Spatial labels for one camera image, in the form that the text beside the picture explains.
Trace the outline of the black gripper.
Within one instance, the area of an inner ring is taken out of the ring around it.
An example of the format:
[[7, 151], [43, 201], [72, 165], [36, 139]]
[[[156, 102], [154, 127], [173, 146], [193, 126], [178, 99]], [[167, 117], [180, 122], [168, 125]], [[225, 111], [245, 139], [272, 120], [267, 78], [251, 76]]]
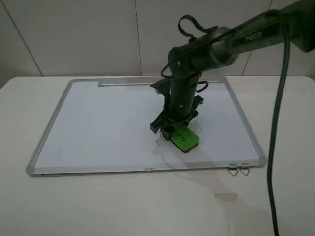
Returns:
[[173, 133], [173, 125], [188, 123], [198, 115], [196, 110], [204, 99], [195, 95], [204, 89], [197, 90], [200, 73], [192, 74], [184, 79], [171, 76], [170, 92], [164, 96], [164, 106], [162, 112], [150, 124], [150, 130], [157, 133], [161, 129], [164, 140], [170, 141]]

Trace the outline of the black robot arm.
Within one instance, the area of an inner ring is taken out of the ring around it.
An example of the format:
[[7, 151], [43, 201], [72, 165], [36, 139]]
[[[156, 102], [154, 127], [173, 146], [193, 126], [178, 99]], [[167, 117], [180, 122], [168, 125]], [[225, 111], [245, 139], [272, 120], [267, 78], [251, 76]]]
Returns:
[[290, 57], [291, 44], [303, 52], [315, 48], [315, 3], [300, 0], [283, 9], [261, 13], [233, 29], [214, 26], [202, 29], [203, 36], [186, 33], [187, 44], [174, 47], [168, 53], [163, 75], [152, 84], [164, 96], [160, 115], [150, 124], [152, 132], [159, 130], [169, 135], [175, 124], [187, 125], [203, 103], [200, 97], [202, 73], [232, 65], [242, 53], [283, 44], [284, 57], [279, 90], [283, 90]]

